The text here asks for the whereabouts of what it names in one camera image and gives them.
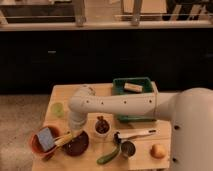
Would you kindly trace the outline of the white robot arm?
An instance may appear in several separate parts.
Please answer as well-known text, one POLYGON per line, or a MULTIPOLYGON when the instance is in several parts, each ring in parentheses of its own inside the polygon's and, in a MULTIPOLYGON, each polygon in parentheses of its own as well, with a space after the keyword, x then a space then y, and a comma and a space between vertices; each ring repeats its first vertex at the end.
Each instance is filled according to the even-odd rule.
POLYGON ((90 113, 145 115, 171 123, 170 171, 213 171, 213 90, 191 88, 97 96, 83 85, 71 96, 70 126, 79 130, 90 113))

